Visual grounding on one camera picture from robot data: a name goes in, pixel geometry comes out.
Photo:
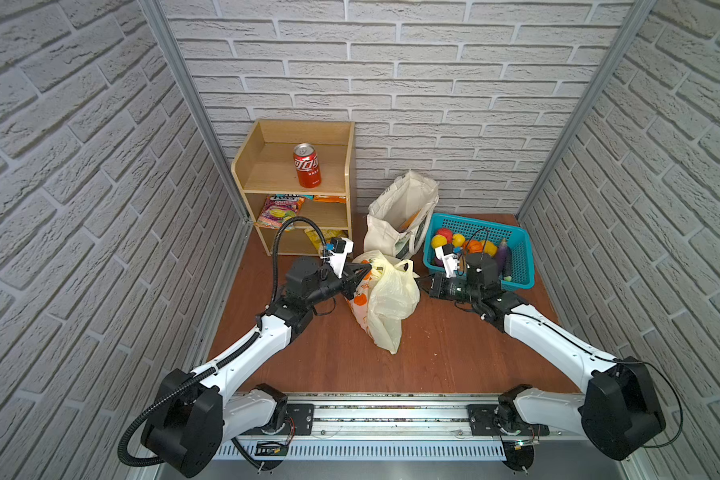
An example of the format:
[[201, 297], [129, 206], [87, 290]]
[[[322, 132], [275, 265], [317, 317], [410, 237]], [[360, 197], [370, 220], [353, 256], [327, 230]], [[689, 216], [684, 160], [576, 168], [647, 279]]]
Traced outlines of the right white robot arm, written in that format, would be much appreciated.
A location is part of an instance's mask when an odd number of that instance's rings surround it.
[[505, 392], [493, 413], [502, 434], [557, 428], [583, 435], [607, 457], [624, 460], [635, 450], [650, 447], [665, 430], [650, 365], [597, 349], [503, 289], [493, 258], [470, 254], [464, 273], [435, 273], [417, 284], [429, 297], [452, 302], [522, 342], [577, 387], [574, 394], [558, 394], [522, 384]]

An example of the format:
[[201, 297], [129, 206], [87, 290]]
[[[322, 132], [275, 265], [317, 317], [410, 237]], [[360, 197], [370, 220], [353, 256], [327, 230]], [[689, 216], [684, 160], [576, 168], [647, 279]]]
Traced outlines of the thin cream plastic bag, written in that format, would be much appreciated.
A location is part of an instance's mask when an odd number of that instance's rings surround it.
[[350, 311], [375, 345], [394, 355], [402, 339], [402, 322], [414, 313], [420, 301], [414, 262], [374, 250], [353, 263], [370, 263], [372, 270], [368, 301], [348, 300]]

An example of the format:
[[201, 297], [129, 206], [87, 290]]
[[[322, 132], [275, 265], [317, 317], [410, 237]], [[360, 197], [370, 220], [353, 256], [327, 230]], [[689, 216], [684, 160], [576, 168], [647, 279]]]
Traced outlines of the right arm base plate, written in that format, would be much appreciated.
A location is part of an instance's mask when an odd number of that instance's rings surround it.
[[530, 424], [508, 404], [470, 404], [466, 406], [473, 436], [525, 436], [550, 435], [547, 425]]

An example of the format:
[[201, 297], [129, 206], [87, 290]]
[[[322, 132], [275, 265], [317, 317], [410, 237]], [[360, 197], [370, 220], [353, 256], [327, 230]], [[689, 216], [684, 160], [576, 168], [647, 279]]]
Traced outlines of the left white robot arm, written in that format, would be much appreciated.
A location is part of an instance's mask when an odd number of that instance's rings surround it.
[[254, 327], [217, 357], [185, 372], [175, 369], [161, 381], [154, 402], [126, 428], [118, 458], [131, 467], [168, 464], [192, 478], [222, 443], [263, 428], [278, 431], [287, 397], [265, 384], [245, 395], [238, 388], [265, 362], [303, 333], [317, 304], [342, 295], [351, 300], [370, 273], [368, 263], [335, 270], [311, 257], [295, 261], [283, 286], [256, 317]]

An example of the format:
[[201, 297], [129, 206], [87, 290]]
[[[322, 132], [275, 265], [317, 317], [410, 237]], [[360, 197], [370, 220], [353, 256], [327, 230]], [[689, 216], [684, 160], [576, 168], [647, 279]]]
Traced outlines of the canvas tote bag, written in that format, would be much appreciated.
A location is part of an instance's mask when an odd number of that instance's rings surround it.
[[412, 170], [397, 177], [368, 207], [364, 251], [410, 259], [424, 244], [438, 201], [436, 180]]

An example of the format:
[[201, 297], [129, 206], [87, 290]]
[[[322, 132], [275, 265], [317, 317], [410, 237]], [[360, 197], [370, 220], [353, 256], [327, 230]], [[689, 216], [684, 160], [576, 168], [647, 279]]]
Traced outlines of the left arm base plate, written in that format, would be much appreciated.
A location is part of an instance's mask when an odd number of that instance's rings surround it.
[[310, 403], [288, 403], [277, 408], [275, 416], [256, 431], [264, 435], [310, 436], [312, 434], [315, 405]]

